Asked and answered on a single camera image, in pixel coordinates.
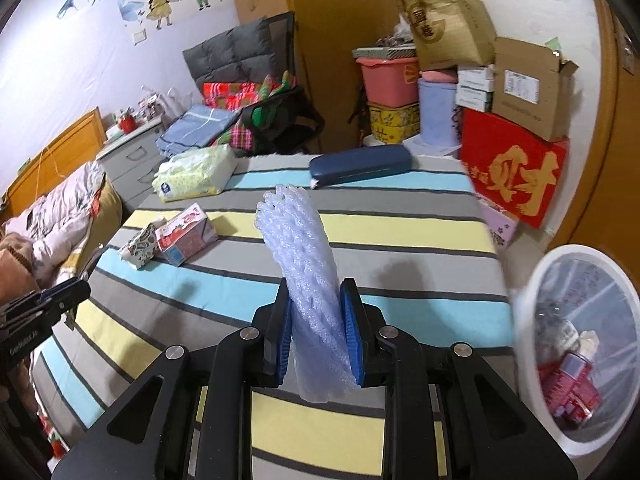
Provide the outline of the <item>white small box lower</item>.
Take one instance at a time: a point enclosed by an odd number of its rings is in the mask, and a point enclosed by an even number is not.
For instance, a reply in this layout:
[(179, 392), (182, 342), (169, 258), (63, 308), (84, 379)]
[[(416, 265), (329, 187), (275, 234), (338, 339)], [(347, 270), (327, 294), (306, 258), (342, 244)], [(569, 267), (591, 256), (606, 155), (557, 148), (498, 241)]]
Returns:
[(477, 90), (470, 87), (457, 85), (456, 104), (457, 106), (476, 110), (481, 113), (488, 113), (491, 110), (492, 98), (494, 94), (484, 90)]

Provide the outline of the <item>red soda can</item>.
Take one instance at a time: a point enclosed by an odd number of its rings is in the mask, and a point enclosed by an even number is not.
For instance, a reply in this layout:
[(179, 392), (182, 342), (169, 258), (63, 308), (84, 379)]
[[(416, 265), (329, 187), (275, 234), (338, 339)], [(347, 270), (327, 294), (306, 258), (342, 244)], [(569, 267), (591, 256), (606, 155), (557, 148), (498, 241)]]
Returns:
[(538, 367), (548, 411), (559, 427), (577, 429), (600, 408), (602, 396), (591, 380), (592, 363), (575, 351)]

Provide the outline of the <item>white wall switch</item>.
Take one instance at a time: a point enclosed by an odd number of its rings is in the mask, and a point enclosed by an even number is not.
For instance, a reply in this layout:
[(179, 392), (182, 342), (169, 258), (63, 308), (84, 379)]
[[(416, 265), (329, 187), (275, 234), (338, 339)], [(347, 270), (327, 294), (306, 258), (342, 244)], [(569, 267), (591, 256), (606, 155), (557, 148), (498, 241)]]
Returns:
[(148, 35), (146, 34), (146, 30), (144, 28), (137, 30), (132, 34), (132, 41), (134, 42), (135, 46), (137, 44), (141, 44), (146, 40), (146, 38), (148, 38)]

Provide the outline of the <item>white foam net sleeve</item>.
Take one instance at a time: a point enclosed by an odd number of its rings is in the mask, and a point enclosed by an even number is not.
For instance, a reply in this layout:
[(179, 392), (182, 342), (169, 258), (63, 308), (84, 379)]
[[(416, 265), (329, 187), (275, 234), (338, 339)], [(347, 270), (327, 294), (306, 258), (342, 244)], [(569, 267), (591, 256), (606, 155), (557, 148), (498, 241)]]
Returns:
[(299, 396), (342, 400), (356, 389), (350, 369), (337, 266), (320, 214), (304, 188), (277, 185), (257, 204), (255, 226), (280, 266), (293, 303), (293, 363)]

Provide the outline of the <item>white small box upper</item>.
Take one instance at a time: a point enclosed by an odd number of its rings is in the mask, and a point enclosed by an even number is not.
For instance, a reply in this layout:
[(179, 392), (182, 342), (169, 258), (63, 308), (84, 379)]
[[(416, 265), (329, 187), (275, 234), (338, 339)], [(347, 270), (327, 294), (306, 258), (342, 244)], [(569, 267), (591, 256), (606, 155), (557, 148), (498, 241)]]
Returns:
[(462, 87), (471, 88), (483, 92), (493, 92), (495, 87), (495, 67), (487, 66), (459, 65), (458, 84)]

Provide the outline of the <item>pink milk carton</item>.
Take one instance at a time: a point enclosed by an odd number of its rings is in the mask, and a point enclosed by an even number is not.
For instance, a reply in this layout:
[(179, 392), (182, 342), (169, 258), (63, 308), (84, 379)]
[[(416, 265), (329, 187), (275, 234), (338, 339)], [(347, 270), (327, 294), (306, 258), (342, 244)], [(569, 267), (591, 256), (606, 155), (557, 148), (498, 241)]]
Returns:
[(218, 240), (217, 231), (199, 204), (192, 204), (155, 230), (160, 254), (181, 266)]

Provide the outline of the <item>gold paper bag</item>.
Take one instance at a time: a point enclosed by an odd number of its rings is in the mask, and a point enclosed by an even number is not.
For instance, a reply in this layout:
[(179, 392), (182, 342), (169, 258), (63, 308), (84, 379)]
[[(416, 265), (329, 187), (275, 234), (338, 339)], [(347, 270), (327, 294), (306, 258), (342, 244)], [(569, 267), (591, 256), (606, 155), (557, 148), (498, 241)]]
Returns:
[(397, 0), (421, 70), (494, 62), (497, 33), (480, 0)]

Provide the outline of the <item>crumpled paper cup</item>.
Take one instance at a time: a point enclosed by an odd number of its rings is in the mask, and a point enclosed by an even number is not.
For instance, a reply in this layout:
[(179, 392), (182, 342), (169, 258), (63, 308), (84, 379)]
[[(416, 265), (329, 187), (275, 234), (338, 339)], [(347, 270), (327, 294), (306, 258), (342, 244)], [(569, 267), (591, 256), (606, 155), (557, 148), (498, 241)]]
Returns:
[(592, 362), (600, 346), (600, 339), (594, 330), (584, 330), (578, 337), (577, 353)]

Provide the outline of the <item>yellow tissue pack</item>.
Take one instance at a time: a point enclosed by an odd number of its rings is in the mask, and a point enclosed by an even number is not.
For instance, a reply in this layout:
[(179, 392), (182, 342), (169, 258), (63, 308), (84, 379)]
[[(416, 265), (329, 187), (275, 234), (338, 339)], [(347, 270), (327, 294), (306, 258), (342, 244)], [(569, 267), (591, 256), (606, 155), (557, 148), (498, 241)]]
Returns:
[(163, 203), (221, 193), (238, 159), (229, 145), (186, 151), (162, 162), (152, 181), (154, 193)]

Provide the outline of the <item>red mug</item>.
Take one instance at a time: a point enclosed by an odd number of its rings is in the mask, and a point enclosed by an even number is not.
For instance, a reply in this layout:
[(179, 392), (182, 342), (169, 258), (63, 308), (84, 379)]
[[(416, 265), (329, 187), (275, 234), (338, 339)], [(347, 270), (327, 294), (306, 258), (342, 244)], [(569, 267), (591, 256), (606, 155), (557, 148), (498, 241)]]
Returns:
[(129, 112), (122, 113), (118, 118), (119, 129), (123, 133), (129, 134), (138, 128), (137, 122)]

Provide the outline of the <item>striped tablecloth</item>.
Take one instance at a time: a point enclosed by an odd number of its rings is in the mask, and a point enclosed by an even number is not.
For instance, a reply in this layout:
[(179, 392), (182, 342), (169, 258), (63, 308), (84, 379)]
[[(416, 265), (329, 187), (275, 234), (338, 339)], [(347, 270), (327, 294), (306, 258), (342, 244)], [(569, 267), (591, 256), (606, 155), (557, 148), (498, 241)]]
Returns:
[(120, 248), (184, 203), (148, 197), (94, 239), (104, 254), (73, 326), (58, 324), (34, 379), (43, 408), (76, 444), (172, 344), (212, 346), (247, 326), (282, 278), (298, 313), (335, 308), (353, 280), (385, 321), (424, 344), (463, 341), (513, 384), (512, 314), (497, 251), (460, 162), (421, 157), (396, 176), (314, 188), (307, 156), (241, 160), (226, 188), (198, 202), (217, 239), (187, 262), (141, 268)]

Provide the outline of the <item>grey drawer cabinet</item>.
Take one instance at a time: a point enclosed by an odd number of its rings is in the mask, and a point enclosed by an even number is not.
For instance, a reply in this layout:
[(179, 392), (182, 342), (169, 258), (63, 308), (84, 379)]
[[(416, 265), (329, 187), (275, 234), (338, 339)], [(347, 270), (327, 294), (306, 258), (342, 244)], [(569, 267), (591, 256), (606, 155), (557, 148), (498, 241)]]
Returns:
[(155, 117), (134, 132), (106, 144), (96, 155), (127, 214), (153, 193), (152, 181), (165, 160), (156, 140), (164, 132), (163, 116)]

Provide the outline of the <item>white small box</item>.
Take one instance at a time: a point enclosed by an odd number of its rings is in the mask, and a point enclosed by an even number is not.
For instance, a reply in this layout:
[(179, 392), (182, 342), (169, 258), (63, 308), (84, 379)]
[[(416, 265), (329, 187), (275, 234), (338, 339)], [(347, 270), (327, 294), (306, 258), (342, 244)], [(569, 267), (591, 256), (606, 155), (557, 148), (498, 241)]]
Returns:
[(471, 88), (483, 92), (493, 92), (495, 87), (495, 67), (487, 66), (459, 65), (458, 84), (462, 87)]
[(476, 110), (481, 113), (488, 113), (491, 110), (492, 98), (494, 94), (484, 90), (477, 90), (470, 87), (457, 85), (456, 104), (457, 106)]

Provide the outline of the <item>wooden bed headboard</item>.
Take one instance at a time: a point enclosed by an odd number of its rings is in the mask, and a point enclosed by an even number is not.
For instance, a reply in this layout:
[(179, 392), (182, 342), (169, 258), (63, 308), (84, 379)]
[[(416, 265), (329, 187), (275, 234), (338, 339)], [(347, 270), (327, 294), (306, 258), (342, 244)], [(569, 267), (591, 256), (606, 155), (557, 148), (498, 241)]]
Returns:
[(66, 128), (32, 158), (1, 195), (1, 221), (17, 217), (102, 150), (106, 134), (99, 107)]

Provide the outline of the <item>white yogurt cup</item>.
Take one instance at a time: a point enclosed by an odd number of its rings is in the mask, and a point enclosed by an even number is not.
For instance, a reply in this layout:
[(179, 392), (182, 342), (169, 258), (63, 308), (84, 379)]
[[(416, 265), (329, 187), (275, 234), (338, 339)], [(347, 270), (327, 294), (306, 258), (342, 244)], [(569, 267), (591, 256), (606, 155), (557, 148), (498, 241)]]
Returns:
[(563, 354), (579, 346), (579, 334), (566, 318), (548, 318), (538, 335), (539, 347), (544, 351)]

